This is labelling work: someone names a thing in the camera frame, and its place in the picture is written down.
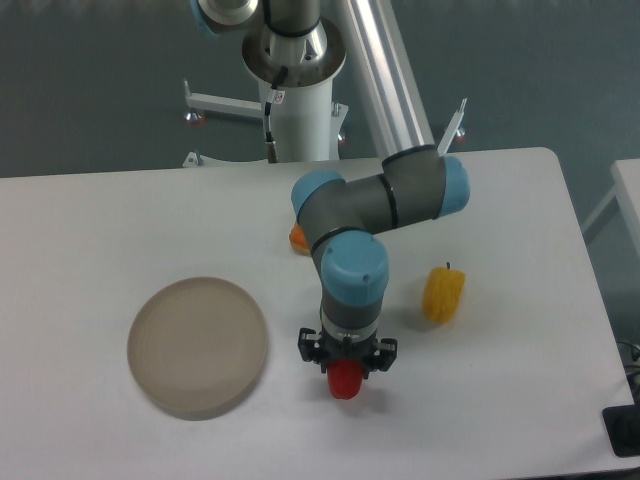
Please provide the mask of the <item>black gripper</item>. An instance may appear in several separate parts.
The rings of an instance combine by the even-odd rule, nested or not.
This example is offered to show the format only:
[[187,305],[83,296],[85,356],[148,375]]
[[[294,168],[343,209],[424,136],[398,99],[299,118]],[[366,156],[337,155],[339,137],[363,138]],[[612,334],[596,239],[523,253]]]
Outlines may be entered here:
[[337,340],[327,332],[321,335],[309,328],[299,330],[297,346],[302,361],[319,365],[322,373],[337,360],[354,360],[363,367],[365,379],[373,372],[387,372],[398,354],[395,338],[377,339],[373,334],[354,342],[350,338]]

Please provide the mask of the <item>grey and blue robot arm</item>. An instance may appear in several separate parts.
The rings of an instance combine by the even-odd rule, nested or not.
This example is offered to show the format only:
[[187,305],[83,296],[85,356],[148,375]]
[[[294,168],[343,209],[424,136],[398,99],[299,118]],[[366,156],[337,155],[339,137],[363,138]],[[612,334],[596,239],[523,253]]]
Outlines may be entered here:
[[325,161],[340,127],[332,83],[353,62],[382,170],[355,181],[314,171],[295,183],[291,201],[322,288],[321,328],[299,332],[301,357],[329,379],[364,380],[387,371],[398,352],[394,339],[377,335],[389,280],[378,235],[461,211],[470,186],[447,143],[432,135],[392,5],[334,7],[328,20],[317,1],[193,2],[202,31],[244,32],[242,56],[260,100],[185,99],[195,110],[257,116],[270,163]]

